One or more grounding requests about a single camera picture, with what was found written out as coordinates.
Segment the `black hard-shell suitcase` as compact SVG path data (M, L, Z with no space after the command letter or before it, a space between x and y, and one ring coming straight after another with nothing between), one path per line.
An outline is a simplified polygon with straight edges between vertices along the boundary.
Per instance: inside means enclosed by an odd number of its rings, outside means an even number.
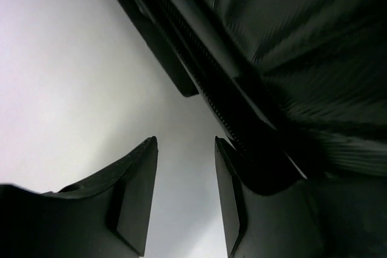
M386 0L118 0L255 192L386 176Z

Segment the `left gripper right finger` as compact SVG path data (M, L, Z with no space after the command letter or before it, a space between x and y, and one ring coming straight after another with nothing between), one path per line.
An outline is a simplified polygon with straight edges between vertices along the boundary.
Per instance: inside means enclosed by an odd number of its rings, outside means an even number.
M226 140L215 140L229 257L386 256L386 179L306 180L262 196L235 169L239 160Z

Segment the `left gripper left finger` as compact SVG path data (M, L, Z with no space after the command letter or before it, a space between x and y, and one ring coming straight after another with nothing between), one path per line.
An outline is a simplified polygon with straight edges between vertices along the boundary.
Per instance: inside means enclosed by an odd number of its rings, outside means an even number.
M1 186L2 257L143 257L157 139L58 192Z

